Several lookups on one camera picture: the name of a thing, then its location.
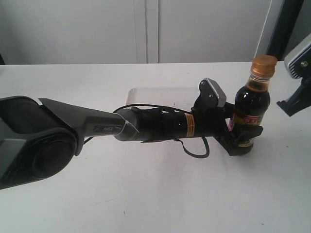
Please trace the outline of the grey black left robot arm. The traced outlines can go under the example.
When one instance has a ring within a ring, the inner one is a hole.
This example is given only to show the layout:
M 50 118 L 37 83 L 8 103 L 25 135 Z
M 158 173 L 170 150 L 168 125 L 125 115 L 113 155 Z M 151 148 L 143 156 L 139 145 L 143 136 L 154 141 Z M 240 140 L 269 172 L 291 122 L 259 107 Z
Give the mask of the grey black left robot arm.
M 63 170 L 94 137 L 142 143 L 184 138 L 215 138 L 231 156 L 241 155 L 238 144 L 261 135 L 261 126 L 233 133 L 226 120 L 233 105 L 191 111 L 153 104 L 129 104 L 104 112 L 25 96 L 0 100 L 0 187 L 6 189 L 49 178 Z

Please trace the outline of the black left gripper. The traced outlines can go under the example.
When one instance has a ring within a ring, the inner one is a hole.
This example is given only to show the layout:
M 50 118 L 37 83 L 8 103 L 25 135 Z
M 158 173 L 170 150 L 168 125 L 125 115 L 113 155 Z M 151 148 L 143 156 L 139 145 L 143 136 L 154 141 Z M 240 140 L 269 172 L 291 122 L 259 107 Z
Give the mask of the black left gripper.
M 214 137 L 229 155 L 246 155 L 253 147 L 254 138 L 263 132 L 262 126 L 235 126 L 231 133 L 226 119 L 233 116 L 234 108 L 234 104 L 226 102 L 222 108 L 204 110 L 201 101 L 195 101 L 191 108 L 195 120 L 194 135 L 202 138 L 205 155 L 210 153 L 207 137 Z

